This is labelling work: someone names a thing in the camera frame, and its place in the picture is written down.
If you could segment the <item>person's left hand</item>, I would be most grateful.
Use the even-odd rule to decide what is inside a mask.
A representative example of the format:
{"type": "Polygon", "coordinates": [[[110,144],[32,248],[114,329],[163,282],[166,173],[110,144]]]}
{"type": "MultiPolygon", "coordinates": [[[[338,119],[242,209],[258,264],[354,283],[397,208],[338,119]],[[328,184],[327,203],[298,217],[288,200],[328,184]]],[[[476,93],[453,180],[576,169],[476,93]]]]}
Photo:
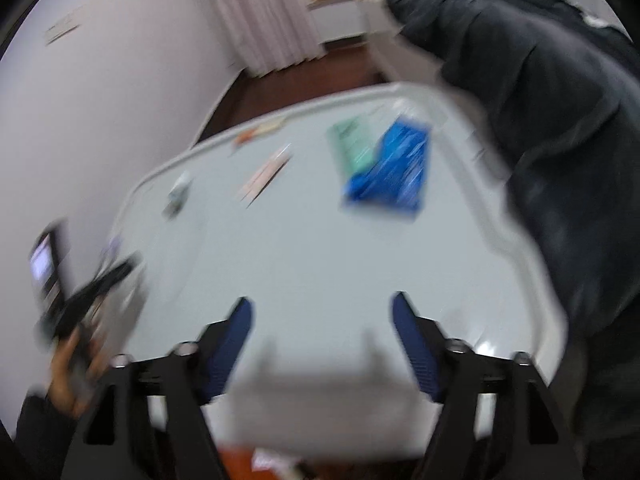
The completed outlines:
{"type": "MultiPolygon", "coordinates": [[[[88,408],[90,396],[81,393],[74,385],[72,357],[79,342],[79,330],[74,330],[66,339],[56,342],[50,365],[51,381],[48,398],[52,405],[63,415],[78,419],[88,408]]],[[[103,350],[104,338],[94,336],[89,344],[91,358],[86,376],[99,379],[108,367],[108,359],[103,350]]]]}

